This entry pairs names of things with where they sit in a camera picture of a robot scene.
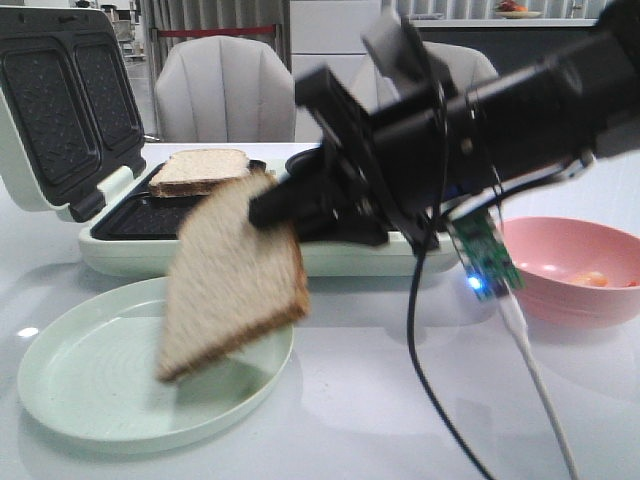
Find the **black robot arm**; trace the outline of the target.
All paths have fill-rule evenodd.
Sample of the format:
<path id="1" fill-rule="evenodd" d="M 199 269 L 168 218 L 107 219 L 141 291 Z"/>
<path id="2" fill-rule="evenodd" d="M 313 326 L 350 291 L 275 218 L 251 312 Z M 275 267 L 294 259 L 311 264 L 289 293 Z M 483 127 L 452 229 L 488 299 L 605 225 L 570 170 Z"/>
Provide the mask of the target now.
<path id="1" fill-rule="evenodd" d="M 295 100 L 321 144 L 249 205 L 250 222 L 294 225 L 304 241 L 377 246 L 390 231 L 429 247 L 438 208 L 590 155 L 638 147 L 639 5 L 614 1 L 587 36 L 499 78 L 458 91 L 417 31 L 385 14 L 364 39 L 399 99 L 368 113 L 328 68 L 300 78 Z"/>

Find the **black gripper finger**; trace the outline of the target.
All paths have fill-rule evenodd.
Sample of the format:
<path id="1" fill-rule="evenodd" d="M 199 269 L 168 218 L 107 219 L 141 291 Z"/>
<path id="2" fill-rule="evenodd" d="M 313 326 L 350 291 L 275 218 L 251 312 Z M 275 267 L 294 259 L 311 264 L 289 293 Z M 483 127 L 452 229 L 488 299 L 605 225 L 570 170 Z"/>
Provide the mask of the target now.
<path id="1" fill-rule="evenodd" d="M 250 200 L 248 218 L 255 227 L 266 229 L 328 215 L 348 203 L 343 189 L 323 173 L 290 175 Z"/>

